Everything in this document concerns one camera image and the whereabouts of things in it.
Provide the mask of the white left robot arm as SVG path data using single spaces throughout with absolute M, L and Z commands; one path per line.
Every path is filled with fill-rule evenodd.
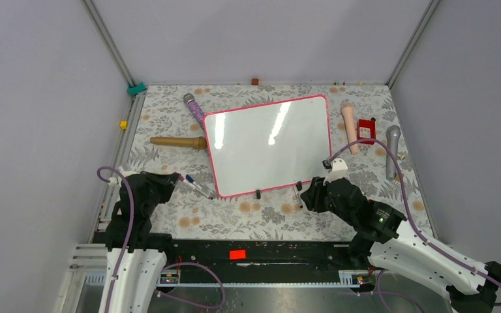
M 105 229 L 106 278 L 100 312 L 145 312 L 163 268 L 176 259 L 172 236 L 151 232 L 151 215 L 170 201 L 180 174 L 107 168 L 113 173 L 98 178 L 119 187 L 110 223 Z

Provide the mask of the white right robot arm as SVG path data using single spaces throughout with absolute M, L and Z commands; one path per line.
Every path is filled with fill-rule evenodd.
M 492 312 L 496 306 L 498 262 L 473 260 L 415 231 L 402 212 L 367 199 L 345 178 L 326 183 L 315 177 L 299 197 L 308 210 L 333 213 L 353 227 L 348 260 L 354 267 L 405 276 L 449 301 L 456 312 Z

